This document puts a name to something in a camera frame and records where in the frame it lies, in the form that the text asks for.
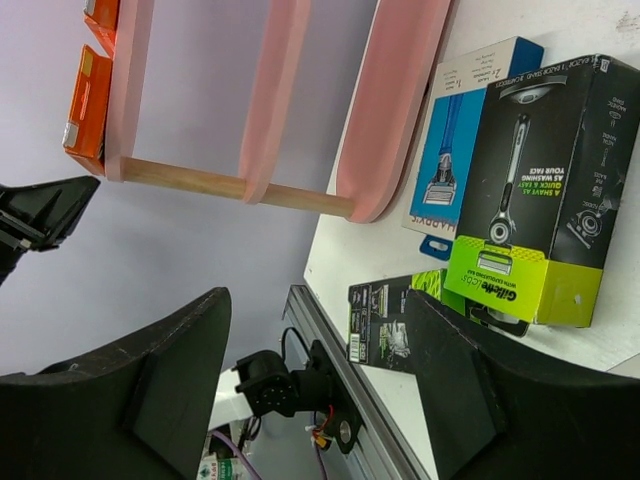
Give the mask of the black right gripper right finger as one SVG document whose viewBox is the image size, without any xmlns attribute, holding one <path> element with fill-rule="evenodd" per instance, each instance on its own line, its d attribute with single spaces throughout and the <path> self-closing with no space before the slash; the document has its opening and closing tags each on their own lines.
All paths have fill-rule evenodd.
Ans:
<svg viewBox="0 0 640 480">
<path fill-rule="evenodd" d="M 541 353 L 424 292 L 406 313 L 439 478 L 638 478 L 638 379 Z"/>
</svg>

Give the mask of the pink three-tier wooden shelf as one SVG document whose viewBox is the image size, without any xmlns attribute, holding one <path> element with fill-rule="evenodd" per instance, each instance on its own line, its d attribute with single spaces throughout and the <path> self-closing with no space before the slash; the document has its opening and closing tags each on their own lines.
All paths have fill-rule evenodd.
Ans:
<svg viewBox="0 0 640 480">
<path fill-rule="evenodd" d="M 150 1 L 124 1 L 119 6 L 105 135 L 107 179 L 312 211 L 354 223 L 379 218 L 402 176 L 449 14 L 448 2 L 377 3 L 341 138 L 334 194 L 272 180 L 310 3 L 270 5 L 237 176 L 134 156 L 153 10 Z"/>
</svg>

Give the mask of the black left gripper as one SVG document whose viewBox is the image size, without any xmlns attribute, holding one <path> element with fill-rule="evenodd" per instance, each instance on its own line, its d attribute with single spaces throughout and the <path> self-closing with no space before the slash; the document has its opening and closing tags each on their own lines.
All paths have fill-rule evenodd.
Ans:
<svg viewBox="0 0 640 480">
<path fill-rule="evenodd" d="M 59 248 L 76 228 L 100 181 L 79 176 L 20 187 L 1 187 L 1 279 L 21 257 Z"/>
</svg>

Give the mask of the blue Harry's razor box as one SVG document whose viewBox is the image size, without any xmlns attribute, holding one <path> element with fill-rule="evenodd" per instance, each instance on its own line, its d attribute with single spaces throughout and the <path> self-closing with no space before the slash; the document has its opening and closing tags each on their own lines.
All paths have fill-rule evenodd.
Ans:
<svg viewBox="0 0 640 480">
<path fill-rule="evenodd" d="M 402 220 L 424 236 L 421 253 L 451 256 L 487 86 L 538 69 L 543 56 L 515 36 L 437 65 Z"/>
</svg>

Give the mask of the black green Gillette box flat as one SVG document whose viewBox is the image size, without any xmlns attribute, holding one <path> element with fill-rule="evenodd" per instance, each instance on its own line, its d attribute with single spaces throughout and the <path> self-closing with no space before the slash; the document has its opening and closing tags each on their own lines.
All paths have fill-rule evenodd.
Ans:
<svg viewBox="0 0 640 480">
<path fill-rule="evenodd" d="M 445 276 L 437 269 L 350 286 L 347 360 L 411 374 L 408 294 L 417 290 L 440 299 Z"/>
</svg>

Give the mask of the black green Gillette Labs box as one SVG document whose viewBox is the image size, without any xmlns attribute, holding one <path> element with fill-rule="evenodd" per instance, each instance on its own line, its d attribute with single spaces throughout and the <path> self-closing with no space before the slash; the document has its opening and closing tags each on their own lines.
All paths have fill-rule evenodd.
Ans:
<svg viewBox="0 0 640 480">
<path fill-rule="evenodd" d="M 501 316 L 587 328 L 639 128 L 639 71 L 569 59 L 486 90 L 445 286 Z"/>
</svg>

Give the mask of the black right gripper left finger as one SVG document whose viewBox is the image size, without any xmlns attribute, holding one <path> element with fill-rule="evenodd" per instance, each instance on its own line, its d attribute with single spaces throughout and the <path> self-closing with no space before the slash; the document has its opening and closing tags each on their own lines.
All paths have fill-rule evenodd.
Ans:
<svg viewBox="0 0 640 480">
<path fill-rule="evenodd" d="M 217 287 L 102 347 L 2 376 L 2 478 L 196 478 L 231 312 Z"/>
</svg>

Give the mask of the orange Gillette Fusion box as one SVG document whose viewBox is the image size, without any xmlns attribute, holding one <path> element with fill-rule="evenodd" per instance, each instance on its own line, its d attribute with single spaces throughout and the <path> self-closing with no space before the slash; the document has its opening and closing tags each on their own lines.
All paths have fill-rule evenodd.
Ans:
<svg viewBox="0 0 640 480">
<path fill-rule="evenodd" d="M 104 140 L 113 62 L 85 44 L 62 147 L 90 173 L 105 175 Z"/>
<path fill-rule="evenodd" d="M 109 58 L 113 58 L 119 16 L 119 0 L 86 0 L 84 22 Z"/>
</svg>

